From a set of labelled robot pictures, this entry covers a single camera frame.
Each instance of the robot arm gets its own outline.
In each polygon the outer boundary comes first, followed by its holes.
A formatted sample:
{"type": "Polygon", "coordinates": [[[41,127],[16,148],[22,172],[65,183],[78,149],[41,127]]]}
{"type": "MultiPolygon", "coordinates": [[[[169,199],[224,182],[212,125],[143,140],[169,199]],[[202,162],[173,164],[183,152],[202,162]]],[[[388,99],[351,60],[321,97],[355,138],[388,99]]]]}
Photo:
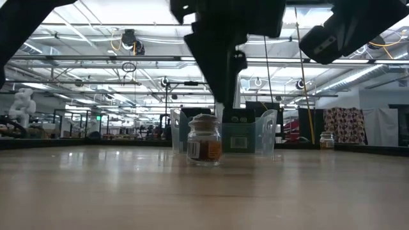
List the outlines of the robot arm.
{"type": "MultiPolygon", "coordinates": [[[[0,8],[0,89],[4,65],[57,6],[75,0],[7,0],[0,8]]],[[[236,46],[247,35],[276,38],[288,5],[333,3],[333,16],[314,27],[300,41],[311,59],[329,64],[347,56],[405,18],[406,0],[171,0],[171,12],[180,24],[196,13],[193,33],[185,42],[209,83],[216,101],[231,108],[238,73],[247,68],[244,52],[236,46]]]]}

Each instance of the wooden table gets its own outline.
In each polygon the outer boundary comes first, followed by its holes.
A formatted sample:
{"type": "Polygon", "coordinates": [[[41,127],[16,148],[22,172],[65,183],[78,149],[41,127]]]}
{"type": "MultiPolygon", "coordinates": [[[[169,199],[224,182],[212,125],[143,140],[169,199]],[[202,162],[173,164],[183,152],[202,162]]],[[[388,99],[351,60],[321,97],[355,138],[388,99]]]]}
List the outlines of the wooden table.
{"type": "Polygon", "coordinates": [[[191,167],[169,148],[0,151],[0,229],[408,229],[409,160],[276,151],[191,167]]]}

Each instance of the cable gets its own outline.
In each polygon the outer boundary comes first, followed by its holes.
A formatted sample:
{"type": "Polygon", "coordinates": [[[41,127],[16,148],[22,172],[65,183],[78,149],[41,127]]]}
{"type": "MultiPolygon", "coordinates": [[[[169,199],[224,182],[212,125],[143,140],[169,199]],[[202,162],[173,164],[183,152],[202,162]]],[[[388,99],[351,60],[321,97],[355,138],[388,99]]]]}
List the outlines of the cable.
{"type": "MultiPolygon", "coordinates": [[[[296,27],[297,27],[297,35],[298,39],[300,40],[300,26],[298,25],[298,15],[297,15],[297,7],[294,7],[295,11],[295,20],[296,20],[296,27]]],[[[305,94],[305,100],[307,101],[307,108],[308,108],[308,118],[309,118],[309,127],[311,131],[311,140],[313,141],[313,144],[315,144],[315,135],[314,135],[314,128],[313,128],[313,117],[311,116],[311,110],[309,108],[309,101],[308,101],[308,96],[307,96],[307,84],[305,83],[305,72],[304,72],[304,64],[302,61],[302,52],[301,49],[298,48],[300,51],[300,62],[301,62],[301,72],[302,72],[302,82],[304,83],[304,94],[305,94]]]]}
{"type": "Polygon", "coordinates": [[[267,109],[267,106],[264,104],[264,102],[260,102],[263,106],[264,106],[264,108],[266,109],[266,111],[268,110],[267,109]]]}
{"type": "Polygon", "coordinates": [[[271,103],[274,103],[273,92],[271,90],[270,67],[268,66],[268,52],[267,52],[266,36],[264,36],[264,49],[266,51],[266,64],[267,64],[267,74],[268,74],[267,77],[268,77],[268,85],[270,86],[271,103]]]}
{"type": "Polygon", "coordinates": [[[114,50],[119,51],[119,50],[121,49],[121,45],[122,45],[122,34],[121,34],[120,45],[118,46],[118,48],[114,47],[114,44],[112,43],[112,40],[111,40],[111,47],[112,47],[114,50]]]}
{"type": "Polygon", "coordinates": [[[386,47],[382,47],[384,50],[385,50],[385,52],[388,54],[388,57],[389,58],[391,58],[391,59],[394,59],[394,57],[392,57],[392,55],[390,55],[390,53],[389,53],[389,51],[386,49],[386,47]]]}
{"type": "Polygon", "coordinates": [[[401,43],[401,40],[402,40],[402,39],[403,39],[403,37],[401,36],[400,39],[399,39],[399,41],[394,42],[394,43],[391,43],[391,44],[387,44],[387,45],[377,44],[377,43],[373,43],[373,42],[369,42],[369,44],[375,45],[375,46],[379,46],[379,47],[390,47],[390,46],[393,46],[393,45],[396,45],[396,44],[401,43]]]}

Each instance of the white curtain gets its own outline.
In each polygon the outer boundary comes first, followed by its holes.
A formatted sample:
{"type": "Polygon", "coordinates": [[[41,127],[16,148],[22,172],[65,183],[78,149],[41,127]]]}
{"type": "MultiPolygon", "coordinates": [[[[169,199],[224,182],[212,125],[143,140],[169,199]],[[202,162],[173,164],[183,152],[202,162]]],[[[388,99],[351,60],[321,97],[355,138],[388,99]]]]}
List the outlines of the white curtain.
{"type": "Polygon", "coordinates": [[[399,146],[397,109],[363,109],[370,146],[399,146]]]}

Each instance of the white robot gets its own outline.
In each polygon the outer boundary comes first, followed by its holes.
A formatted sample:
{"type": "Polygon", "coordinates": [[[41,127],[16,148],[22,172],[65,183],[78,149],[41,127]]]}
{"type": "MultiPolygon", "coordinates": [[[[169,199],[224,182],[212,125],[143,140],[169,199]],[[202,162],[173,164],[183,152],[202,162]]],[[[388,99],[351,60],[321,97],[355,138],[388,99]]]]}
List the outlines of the white robot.
{"type": "Polygon", "coordinates": [[[36,112],[36,102],[31,99],[32,94],[32,89],[19,89],[8,112],[10,119],[20,118],[20,125],[24,128],[28,127],[30,115],[36,112]]]}

